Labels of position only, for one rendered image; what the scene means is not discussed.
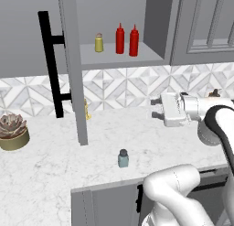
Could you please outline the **closed grey wall cabinet door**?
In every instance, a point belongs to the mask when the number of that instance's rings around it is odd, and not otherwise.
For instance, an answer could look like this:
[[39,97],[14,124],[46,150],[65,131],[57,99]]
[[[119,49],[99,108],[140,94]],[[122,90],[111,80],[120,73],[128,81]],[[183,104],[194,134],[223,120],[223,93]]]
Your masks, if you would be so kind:
[[179,0],[171,64],[234,62],[234,0]]

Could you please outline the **blue-grey shaker with dark cap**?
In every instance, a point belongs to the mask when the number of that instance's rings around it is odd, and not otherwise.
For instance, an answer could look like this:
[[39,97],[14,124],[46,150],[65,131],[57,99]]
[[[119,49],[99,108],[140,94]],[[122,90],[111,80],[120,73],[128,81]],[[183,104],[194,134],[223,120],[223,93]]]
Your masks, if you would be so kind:
[[121,149],[118,155],[118,166],[119,167],[128,167],[129,165],[129,156],[126,149]]

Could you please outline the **dark grey dishwasher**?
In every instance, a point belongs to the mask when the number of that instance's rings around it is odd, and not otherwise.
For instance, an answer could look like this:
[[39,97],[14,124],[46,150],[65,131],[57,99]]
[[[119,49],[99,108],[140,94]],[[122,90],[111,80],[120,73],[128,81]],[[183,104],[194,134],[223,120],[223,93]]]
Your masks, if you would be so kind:
[[224,210],[222,190],[227,182],[228,173],[227,167],[200,171],[200,184],[188,194],[189,198],[201,203],[214,224]]

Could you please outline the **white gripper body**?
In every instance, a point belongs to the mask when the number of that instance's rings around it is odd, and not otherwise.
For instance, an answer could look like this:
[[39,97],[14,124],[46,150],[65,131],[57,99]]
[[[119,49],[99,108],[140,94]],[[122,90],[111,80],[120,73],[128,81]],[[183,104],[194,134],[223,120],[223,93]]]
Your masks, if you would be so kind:
[[166,92],[161,94],[164,111],[164,124],[167,127],[178,127],[186,120],[183,102],[178,93]]

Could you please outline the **grey open wall cabinet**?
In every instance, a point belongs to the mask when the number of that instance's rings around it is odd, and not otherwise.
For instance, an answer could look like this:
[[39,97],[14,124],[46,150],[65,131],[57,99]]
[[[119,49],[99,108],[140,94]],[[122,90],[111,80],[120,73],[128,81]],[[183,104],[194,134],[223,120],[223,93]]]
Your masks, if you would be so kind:
[[[167,65],[179,0],[76,0],[81,66],[85,70]],[[124,52],[115,49],[116,29],[124,29]],[[129,55],[130,33],[139,31],[138,55]],[[95,51],[102,33],[103,52]]]

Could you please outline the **yellow shaker with brown cap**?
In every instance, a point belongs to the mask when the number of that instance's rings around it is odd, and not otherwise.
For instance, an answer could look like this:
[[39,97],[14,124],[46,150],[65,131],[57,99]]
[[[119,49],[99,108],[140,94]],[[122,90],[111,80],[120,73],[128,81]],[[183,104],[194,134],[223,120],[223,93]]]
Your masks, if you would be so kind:
[[95,51],[96,52],[103,52],[102,33],[98,33],[95,37]]

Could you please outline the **open grey wall cabinet door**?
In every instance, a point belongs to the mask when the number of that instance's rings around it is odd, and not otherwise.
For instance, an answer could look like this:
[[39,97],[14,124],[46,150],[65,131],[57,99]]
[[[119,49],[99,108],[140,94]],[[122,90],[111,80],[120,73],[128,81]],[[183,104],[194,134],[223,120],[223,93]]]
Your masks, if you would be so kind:
[[65,70],[78,138],[88,143],[84,115],[84,92],[80,65],[76,0],[0,0],[0,78],[41,76],[47,73],[46,59],[37,12],[50,11],[65,38]]

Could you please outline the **grey base cabinet door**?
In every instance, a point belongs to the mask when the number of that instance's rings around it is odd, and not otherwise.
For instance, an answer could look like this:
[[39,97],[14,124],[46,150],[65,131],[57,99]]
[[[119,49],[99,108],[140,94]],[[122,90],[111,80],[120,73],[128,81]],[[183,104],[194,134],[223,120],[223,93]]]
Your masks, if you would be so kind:
[[71,192],[71,226],[138,226],[137,186],[142,180],[123,180]]

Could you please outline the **yellow condiment bottle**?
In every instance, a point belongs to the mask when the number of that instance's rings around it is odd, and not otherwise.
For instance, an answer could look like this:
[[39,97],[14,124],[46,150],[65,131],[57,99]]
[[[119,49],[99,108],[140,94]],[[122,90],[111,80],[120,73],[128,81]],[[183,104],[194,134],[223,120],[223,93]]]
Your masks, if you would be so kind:
[[84,99],[84,107],[85,107],[86,120],[89,120],[91,118],[91,114],[89,114],[88,112],[88,103],[86,99]]

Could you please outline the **red condiment bottle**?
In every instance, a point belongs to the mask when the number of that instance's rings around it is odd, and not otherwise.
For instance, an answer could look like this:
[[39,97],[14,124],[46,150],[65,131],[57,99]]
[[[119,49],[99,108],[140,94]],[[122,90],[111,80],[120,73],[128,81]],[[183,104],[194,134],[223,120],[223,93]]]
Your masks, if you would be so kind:
[[119,24],[119,27],[116,29],[115,49],[117,54],[123,54],[124,52],[124,29],[122,24]]
[[138,55],[138,45],[139,45],[139,31],[136,27],[133,27],[130,33],[130,44],[129,44],[129,55],[131,57],[136,57]]

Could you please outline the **succulent in olive pot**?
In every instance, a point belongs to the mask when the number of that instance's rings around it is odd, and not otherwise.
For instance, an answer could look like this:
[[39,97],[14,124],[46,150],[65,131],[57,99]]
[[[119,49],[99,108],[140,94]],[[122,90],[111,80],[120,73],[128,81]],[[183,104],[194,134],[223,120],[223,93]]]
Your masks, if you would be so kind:
[[22,148],[29,142],[27,121],[19,114],[11,113],[0,118],[0,147],[5,151]]

